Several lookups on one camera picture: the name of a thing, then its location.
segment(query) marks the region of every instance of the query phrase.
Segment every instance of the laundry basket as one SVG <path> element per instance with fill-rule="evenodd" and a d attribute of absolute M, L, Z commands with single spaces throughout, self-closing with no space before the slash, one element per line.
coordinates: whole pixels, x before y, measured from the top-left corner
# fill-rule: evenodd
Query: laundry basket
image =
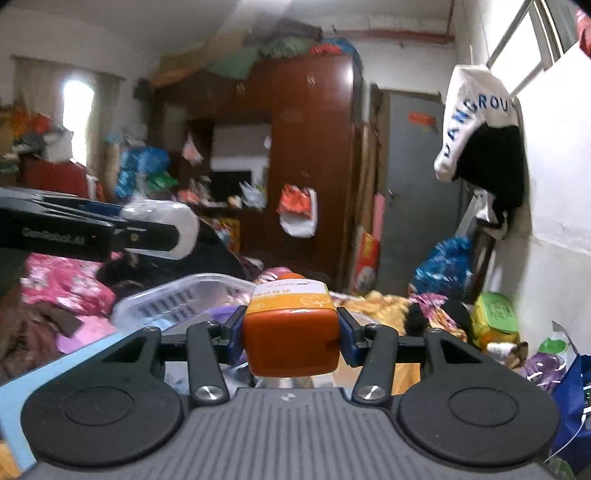
<path fill-rule="evenodd" d="M 212 307 L 248 303 L 254 283 L 215 273 L 196 274 L 138 293 L 120 301 L 111 316 L 119 330 L 147 326 L 162 330 Z"/>

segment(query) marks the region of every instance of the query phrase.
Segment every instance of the orange container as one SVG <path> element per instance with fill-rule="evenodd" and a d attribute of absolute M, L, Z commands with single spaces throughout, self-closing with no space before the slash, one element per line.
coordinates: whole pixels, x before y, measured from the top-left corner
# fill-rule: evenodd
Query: orange container
<path fill-rule="evenodd" d="M 242 330 L 250 369 L 259 377 L 333 372 L 340 329 L 329 291 L 316 280 L 286 277 L 259 285 L 252 295 Z"/>

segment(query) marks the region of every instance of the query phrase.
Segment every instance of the white and black sweatshirt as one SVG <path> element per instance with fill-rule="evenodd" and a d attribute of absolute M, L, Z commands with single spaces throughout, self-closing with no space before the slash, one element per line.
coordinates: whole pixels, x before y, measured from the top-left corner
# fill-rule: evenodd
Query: white and black sweatshirt
<path fill-rule="evenodd" d="M 443 119 L 443 148 L 437 178 L 463 178 L 487 190 L 488 226 L 501 228 L 524 195 L 524 149 L 509 92 L 485 66 L 457 65 Z"/>

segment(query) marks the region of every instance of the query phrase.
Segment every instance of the yellow and white label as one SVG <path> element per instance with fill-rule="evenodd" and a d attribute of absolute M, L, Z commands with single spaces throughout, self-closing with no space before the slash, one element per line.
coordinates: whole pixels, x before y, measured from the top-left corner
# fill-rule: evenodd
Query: yellow and white label
<path fill-rule="evenodd" d="M 246 314 L 306 308 L 335 310 L 335 305 L 321 281 L 290 278 L 259 285 L 252 294 Z"/>

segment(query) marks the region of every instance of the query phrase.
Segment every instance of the wooden cabinet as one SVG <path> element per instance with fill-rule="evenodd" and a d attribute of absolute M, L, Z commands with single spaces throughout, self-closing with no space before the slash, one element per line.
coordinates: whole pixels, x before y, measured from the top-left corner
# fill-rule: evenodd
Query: wooden cabinet
<path fill-rule="evenodd" d="M 241 227 L 241 253 L 260 258 L 267 267 L 285 265 L 339 288 L 339 261 L 350 241 L 345 237 L 350 234 L 352 127 L 361 121 L 361 84 L 349 56 L 263 61 L 248 80 L 199 72 L 157 91 L 150 137 L 158 138 L 158 106 L 166 102 L 185 105 L 191 119 L 201 120 L 189 125 L 201 125 L 200 141 L 206 144 L 206 127 L 215 122 L 269 121 L 267 209 L 243 219 L 252 224 Z M 178 174 L 192 173 L 180 168 Z M 179 180 L 181 185 L 187 182 Z M 276 210 L 286 183 L 317 192 L 318 227 L 312 238 L 293 238 L 281 229 Z"/>

